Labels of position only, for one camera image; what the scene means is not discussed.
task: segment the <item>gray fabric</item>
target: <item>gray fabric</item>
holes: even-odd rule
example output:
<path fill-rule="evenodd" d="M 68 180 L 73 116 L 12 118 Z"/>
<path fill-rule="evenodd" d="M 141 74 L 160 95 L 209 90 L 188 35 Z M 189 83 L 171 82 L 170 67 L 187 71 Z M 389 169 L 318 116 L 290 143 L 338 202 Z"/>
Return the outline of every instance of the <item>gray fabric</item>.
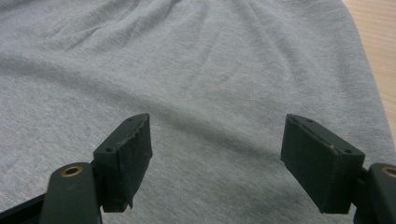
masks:
<path fill-rule="evenodd" d="M 280 161 L 288 113 L 365 167 L 395 163 L 341 1 L 8 0 L 0 40 L 3 211 L 143 112 L 154 156 L 133 210 L 105 223 L 350 223 L 321 215 Z"/>

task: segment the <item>wooden table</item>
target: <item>wooden table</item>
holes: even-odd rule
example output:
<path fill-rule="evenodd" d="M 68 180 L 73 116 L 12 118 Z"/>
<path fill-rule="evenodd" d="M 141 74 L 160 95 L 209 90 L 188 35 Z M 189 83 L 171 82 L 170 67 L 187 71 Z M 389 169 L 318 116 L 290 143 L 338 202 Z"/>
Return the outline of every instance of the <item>wooden table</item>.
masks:
<path fill-rule="evenodd" d="M 396 140 L 396 0 L 343 0 L 361 35 Z"/>

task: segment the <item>screw hole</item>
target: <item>screw hole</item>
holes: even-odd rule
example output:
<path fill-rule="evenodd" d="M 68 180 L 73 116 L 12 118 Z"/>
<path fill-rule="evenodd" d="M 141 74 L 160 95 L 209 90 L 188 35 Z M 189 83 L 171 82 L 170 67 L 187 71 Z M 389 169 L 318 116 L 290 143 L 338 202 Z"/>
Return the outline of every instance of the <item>screw hole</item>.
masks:
<path fill-rule="evenodd" d="M 386 167 L 382 168 L 382 172 L 384 172 L 385 174 L 387 174 L 389 176 L 396 178 L 396 168 L 386 166 Z"/>
<path fill-rule="evenodd" d="M 81 172 L 82 172 L 82 166 L 72 166 L 72 167 L 64 169 L 62 171 L 62 176 L 70 177 L 70 176 L 78 175 Z"/>

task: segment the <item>black plastic part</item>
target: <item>black plastic part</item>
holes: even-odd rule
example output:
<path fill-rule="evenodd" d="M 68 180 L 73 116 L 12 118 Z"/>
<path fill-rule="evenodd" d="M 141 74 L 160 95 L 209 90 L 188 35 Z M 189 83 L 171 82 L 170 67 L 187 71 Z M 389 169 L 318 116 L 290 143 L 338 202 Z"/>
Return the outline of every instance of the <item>black plastic part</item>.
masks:
<path fill-rule="evenodd" d="M 47 223 L 102 223 L 89 163 L 72 163 L 52 173 L 40 215 L 40 224 Z"/>
<path fill-rule="evenodd" d="M 367 185 L 379 223 L 396 224 L 396 166 L 372 165 Z"/>
<path fill-rule="evenodd" d="M 2 224 L 36 224 L 40 219 L 45 194 L 21 203 L 0 214 Z"/>
<path fill-rule="evenodd" d="M 357 207 L 354 223 L 355 224 L 377 224 L 375 210 L 369 197 L 367 187 L 367 170 L 361 168 L 361 173 L 355 180 L 355 189 L 352 192 L 352 202 Z"/>
<path fill-rule="evenodd" d="M 123 212 L 143 180 L 152 157 L 149 114 L 126 119 L 93 152 L 92 165 L 104 177 L 101 200 L 105 212 Z"/>
<path fill-rule="evenodd" d="M 287 115 L 281 160 L 321 213 L 348 213 L 360 150 L 311 119 Z"/>

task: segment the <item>gray cloth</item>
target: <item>gray cloth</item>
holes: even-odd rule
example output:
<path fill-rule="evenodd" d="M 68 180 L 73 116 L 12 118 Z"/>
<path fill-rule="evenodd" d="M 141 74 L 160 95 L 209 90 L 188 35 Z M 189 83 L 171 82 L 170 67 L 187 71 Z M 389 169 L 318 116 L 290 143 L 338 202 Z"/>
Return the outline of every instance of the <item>gray cloth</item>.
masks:
<path fill-rule="evenodd" d="M 341 1 L 0 3 L 0 210 L 45 192 L 126 118 L 150 113 L 134 208 L 105 223 L 350 223 L 322 215 L 280 161 L 285 117 L 395 163 Z"/>

